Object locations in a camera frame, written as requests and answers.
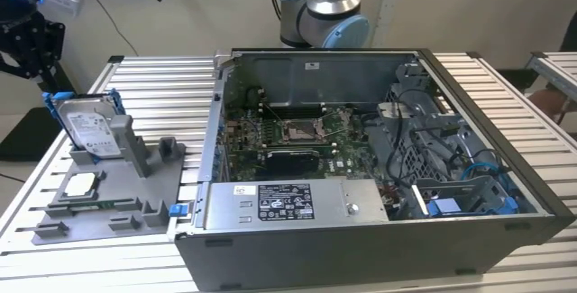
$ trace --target white label sticker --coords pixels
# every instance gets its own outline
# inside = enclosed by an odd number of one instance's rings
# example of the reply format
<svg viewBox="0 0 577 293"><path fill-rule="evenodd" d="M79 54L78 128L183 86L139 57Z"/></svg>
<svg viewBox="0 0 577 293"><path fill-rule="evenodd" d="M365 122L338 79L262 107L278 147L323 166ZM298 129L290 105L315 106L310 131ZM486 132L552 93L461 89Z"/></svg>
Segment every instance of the white label sticker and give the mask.
<svg viewBox="0 0 577 293"><path fill-rule="evenodd" d="M86 151L99 157L120 154L104 116L98 113L71 113L67 118Z"/></svg>
<svg viewBox="0 0 577 293"><path fill-rule="evenodd" d="M234 195L257 195L255 185L237 185L234 187Z"/></svg>
<svg viewBox="0 0 577 293"><path fill-rule="evenodd" d="M319 70L321 69L321 62L306 62L305 63L305 70Z"/></svg>

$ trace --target blue latch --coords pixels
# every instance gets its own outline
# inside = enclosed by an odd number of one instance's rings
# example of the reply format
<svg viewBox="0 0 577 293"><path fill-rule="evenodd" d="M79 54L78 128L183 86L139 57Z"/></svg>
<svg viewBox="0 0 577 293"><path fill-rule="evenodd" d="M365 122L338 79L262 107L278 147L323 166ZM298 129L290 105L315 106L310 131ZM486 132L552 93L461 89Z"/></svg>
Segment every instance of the blue latch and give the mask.
<svg viewBox="0 0 577 293"><path fill-rule="evenodd" d="M189 204L173 204L169 209L170 217L186 217L189 215Z"/></svg>

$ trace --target hard drive label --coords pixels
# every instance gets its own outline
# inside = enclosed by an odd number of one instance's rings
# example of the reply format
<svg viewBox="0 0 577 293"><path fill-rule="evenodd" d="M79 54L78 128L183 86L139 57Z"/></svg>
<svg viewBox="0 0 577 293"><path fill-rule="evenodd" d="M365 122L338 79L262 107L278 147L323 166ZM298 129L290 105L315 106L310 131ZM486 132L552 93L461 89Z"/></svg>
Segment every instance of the hard drive label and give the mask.
<svg viewBox="0 0 577 293"><path fill-rule="evenodd" d="M99 157L120 154L104 116L98 113L72 113L67 118L86 151Z"/></svg>
<svg viewBox="0 0 577 293"><path fill-rule="evenodd" d="M314 218L310 184L259 185L261 220L313 220Z"/></svg>

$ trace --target robotic arm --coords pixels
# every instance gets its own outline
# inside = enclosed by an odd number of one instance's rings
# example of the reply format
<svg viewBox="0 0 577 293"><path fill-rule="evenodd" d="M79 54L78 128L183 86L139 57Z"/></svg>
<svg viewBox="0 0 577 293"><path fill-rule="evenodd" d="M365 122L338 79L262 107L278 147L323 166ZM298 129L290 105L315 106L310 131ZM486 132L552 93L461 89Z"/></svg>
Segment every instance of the robotic arm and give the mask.
<svg viewBox="0 0 577 293"><path fill-rule="evenodd" d="M369 35L361 0L281 0L281 41L289 47L358 48Z"/></svg>

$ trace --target white wall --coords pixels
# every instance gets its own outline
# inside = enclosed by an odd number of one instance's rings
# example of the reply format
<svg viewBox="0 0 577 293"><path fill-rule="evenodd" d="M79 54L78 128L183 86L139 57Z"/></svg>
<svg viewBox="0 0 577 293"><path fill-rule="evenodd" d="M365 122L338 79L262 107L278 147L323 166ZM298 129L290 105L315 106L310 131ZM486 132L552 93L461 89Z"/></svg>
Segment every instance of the white wall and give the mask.
<svg viewBox="0 0 577 293"><path fill-rule="evenodd" d="M100 0L140 55L211 55L233 47L278 47L279 21L270 0ZM362 0L373 26L382 0ZM134 55L95 0L78 18L44 7L66 24L62 64L72 83L87 91L111 55ZM34 83L0 76L0 114L42 105Z"/></svg>
<svg viewBox="0 0 577 293"><path fill-rule="evenodd" d="M559 51L576 10L577 0L397 0L376 41L478 51L498 68L520 68L530 51Z"/></svg>

